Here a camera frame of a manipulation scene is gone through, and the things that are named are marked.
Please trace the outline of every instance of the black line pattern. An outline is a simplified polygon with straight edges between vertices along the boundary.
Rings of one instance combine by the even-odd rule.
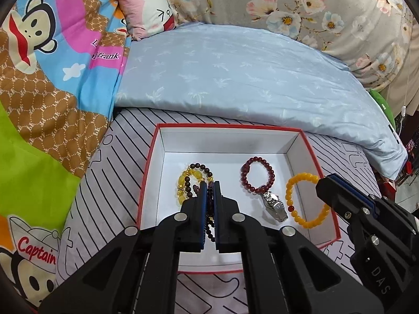
[[[59,264],[64,263],[62,270],[70,272],[79,268],[124,227],[135,225],[138,196],[154,129],[158,123],[185,122],[259,125],[168,110],[122,109],[83,177],[69,212],[65,228],[71,228],[69,240],[73,246],[63,247],[67,254],[58,259]],[[365,194],[380,196],[374,174],[360,147],[333,137],[306,135],[325,175],[337,173]],[[342,218],[338,221],[342,238],[323,251],[359,280],[349,261],[354,248],[347,236],[348,223]],[[57,275],[56,281],[60,284],[64,278]],[[176,313],[243,313],[247,306],[246,289],[240,287],[240,283],[244,285],[241,273],[230,274],[227,281],[215,274],[179,274],[178,282],[181,286],[177,288]]]

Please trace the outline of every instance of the yellow beaded bracelet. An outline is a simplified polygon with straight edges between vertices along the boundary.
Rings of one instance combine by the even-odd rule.
[[[303,226],[304,229],[311,229],[311,228],[314,228],[315,226],[319,226],[320,224],[322,224],[322,222],[325,220],[325,218],[329,214],[330,207],[327,204],[325,204],[323,206],[322,211],[318,215],[318,217],[313,221],[307,222],[305,219],[301,218],[293,206],[294,202],[291,199],[291,195],[293,194],[294,184],[302,180],[306,180],[314,184],[317,184],[319,177],[316,175],[312,175],[311,173],[303,172],[290,178],[290,180],[286,184],[286,192],[285,192],[286,205],[288,206],[288,211],[291,213],[291,216],[294,217],[295,222]]]
[[[194,170],[194,169],[199,169],[199,168],[203,170],[203,172],[207,175],[207,182],[214,181],[212,172],[210,172],[210,170],[206,168],[205,165],[196,163],[196,164],[191,164],[190,166],[188,166],[187,169],[182,172],[178,180],[177,196],[178,196],[180,205],[182,205],[182,203],[186,200],[186,197],[191,198],[193,195],[192,190],[191,190],[191,183],[190,183],[189,176],[193,175],[198,180],[198,183],[205,181],[205,178],[202,176],[202,172],[200,172],[199,170]]]

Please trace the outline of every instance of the colorful bedspread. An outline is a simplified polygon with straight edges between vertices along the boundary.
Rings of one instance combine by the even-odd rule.
[[[0,263],[34,308],[129,42],[116,0],[17,0],[0,29]]]

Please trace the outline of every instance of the red beaded bracelet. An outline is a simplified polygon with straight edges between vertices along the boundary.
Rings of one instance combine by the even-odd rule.
[[[247,181],[247,174],[250,171],[250,164],[252,164],[254,161],[258,161],[261,163],[265,168],[268,170],[269,173],[269,180],[266,184],[255,188],[253,187],[248,181]],[[263,194],[266,193],[274,184],[275,181],[275,174],[272,170],[272,167],[269,165],[269,163],[266,161],[266,159],[263,159],[262,157],[253,157],[250,158],[242,167],[241,167],[241,181],[244,187],[247,190],[250,190],[250,192],[257,193],[257,194]]]

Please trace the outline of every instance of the cartoon pillow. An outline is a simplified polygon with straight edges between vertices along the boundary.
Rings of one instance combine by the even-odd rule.
[[[134,40],[175,28],[173,10],[167,0],[118,0],[128,32]]]

